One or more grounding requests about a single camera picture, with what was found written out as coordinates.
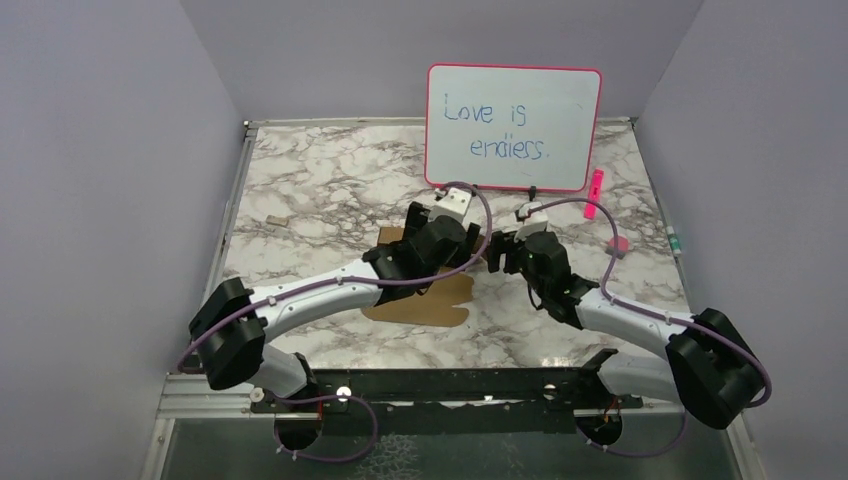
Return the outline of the brown cardboard box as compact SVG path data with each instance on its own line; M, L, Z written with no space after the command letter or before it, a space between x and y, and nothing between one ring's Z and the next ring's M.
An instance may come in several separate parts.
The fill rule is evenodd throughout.
M452 328L470 315L466 304L474 300L474 279L465 273L434 282L423 295L362 309L376 322Z

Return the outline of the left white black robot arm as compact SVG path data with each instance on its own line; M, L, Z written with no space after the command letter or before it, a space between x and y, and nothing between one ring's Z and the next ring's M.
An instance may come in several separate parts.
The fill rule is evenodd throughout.
M470 206L450 193L427 209L414 202L400 240L378 245L343 267L288 284L251 289L234 277L219 284L189 323L191 344L211 389L251 383L290 410L313 401L310 368L299 354L269 353L267 344L313 321L421 294L464 258L479 226L463 225Z

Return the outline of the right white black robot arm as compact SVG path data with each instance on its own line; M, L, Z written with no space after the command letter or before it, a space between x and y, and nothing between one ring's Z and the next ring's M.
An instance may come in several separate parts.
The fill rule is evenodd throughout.
M492 272L519 274L531 303L559 323L622 339L645 355L613 352L577 380L579 398L600 407L614 396L674 402L702 424L724 429L769 399L763 365L722 312L667 312L622 296L571 270L556 235L496 232L486 249Z

